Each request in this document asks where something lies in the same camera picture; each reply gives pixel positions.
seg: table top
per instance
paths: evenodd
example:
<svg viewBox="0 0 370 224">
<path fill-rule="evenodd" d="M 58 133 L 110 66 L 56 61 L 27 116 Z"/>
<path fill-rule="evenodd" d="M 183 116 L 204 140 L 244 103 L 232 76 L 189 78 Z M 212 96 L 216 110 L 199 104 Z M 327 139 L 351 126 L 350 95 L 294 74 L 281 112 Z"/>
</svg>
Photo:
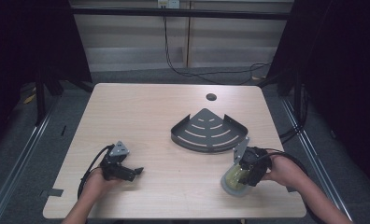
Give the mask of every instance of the table top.
<svg viewBox="0 0 370 224">
<path fill-rule="evenodd" d="M 206 98 L 209 93 L 215 101 Z M 180 147 L 170 130 L 207 108 L 228 115 L 249 130 L 250 147 L 282 150 L 261 89 L 250 86 L 98 84 L 68 149 L 43 211 L 64 218 L 77 200 L 79 180 L 97 153 L 122 141 L 130 154 L 123 166 L 144 167 L 94 205 L 89 217 L 121 219 L 303 217 L 301 196 L 262 181 L 244 197 L 227 194 L 221 178 L 233 165 L 233 151 L 206 154 Z"/>
</svg>

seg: dark background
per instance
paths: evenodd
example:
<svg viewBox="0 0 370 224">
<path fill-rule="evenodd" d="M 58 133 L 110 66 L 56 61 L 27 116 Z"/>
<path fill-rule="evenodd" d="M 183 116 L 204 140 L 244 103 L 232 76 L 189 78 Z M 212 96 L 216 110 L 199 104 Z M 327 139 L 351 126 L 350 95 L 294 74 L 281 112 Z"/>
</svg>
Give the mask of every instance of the dark background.
<svg viewBox="0 0 370 224">
<path fill-rule="evenodd" d="M 370 0 L 295 1 L 268 76 L 304 84 L 333 134 L 370 178 Z"/>
<path fill-rule="evenodd" d="M 69 3 L 0 1 L 0 134 L 20 99 L 21 86 L 36 81 L 38 71 L 56 79 L 92 81 L 73 15 L 31 7 Z"/>
</svg>

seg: human arm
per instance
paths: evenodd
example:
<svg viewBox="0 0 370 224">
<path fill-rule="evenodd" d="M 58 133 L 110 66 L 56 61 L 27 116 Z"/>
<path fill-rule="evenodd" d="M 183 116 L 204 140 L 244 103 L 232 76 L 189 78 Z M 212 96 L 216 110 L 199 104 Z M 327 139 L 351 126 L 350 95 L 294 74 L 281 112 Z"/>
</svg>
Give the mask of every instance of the human arm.
<svg viewBox="0 0 370 224">
<path fill-rule="evenodd" d="M 84 224 L 95 202 L 120 182 L 122 182 L 121 179 L 105 180 L 101 168 L 92 171 L 78 201 L 63 220 L 62 224 Z"/>
<path fill-rule="evenodd" d="M 313 213 L 327 224 L 352 223 L 293 161 L 279 155 L 270 156 L 270 159 L 272 170 L 263 180 L 273 180 L 298 190 Z"/>
</svg>

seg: wall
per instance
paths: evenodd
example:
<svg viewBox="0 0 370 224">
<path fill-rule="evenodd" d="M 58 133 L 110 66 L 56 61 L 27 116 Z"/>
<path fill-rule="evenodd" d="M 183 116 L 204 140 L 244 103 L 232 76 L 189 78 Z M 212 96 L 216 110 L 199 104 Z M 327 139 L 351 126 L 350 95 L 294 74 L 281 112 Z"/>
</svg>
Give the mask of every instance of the wall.
<svg viewBox="0 0 370 224">
<path fill-rule="evenodd" d="M 73 6 L 157 7 L 157 0 L 72 0 Z M 180 1 L 180 8 L 290 12 L 292 1 Z M 75 15 L 92 72 L 166 68 L 164 19 Z M 273 60 L 285 21 L 167 18 L 175 67 L 249 66 Z"/>
</svg>

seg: electrical outlet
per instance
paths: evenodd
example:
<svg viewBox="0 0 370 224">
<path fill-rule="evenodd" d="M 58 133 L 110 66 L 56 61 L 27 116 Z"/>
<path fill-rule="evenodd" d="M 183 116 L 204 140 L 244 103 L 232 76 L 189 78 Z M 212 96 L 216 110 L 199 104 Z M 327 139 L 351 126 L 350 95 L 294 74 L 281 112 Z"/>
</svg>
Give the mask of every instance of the electrical outlet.
<svg viewBox="0 0 370 224">
<path fill-rule="evenodd" d="M 179 0 L 168 0 L 168 8 L 179 8 Z"/>
<path fill-rule="evenodd" d="M 158 0 L 158 8 L 168 8 L 168 0 Z"/>
</svg>

